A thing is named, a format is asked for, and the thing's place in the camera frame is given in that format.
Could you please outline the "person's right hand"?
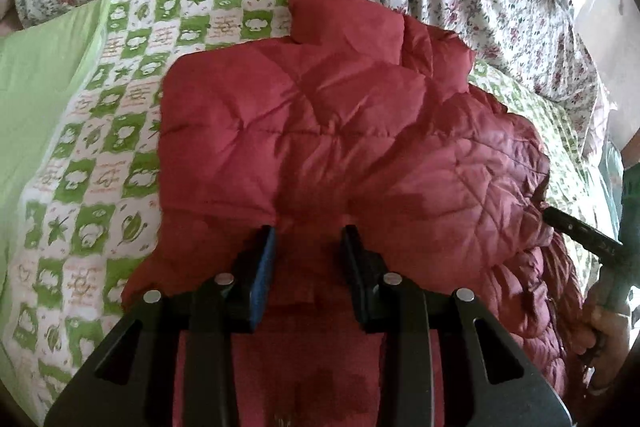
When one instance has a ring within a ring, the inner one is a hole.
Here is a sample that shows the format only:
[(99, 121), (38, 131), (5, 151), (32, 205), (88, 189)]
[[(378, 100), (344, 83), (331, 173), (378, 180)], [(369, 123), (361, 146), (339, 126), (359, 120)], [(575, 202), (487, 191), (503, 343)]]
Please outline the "person's right hand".
[(602, 395), (620, 373), (630, 350), (631, 312), (628, 303), (615, 309), (603, 303), (608, 288), (595, 283), (588, 291), (582, 306), (582, 318), (574, 329), (572, 343), (576, 355), (589, 355), (587, 366), (592, 369), (589, 390)]

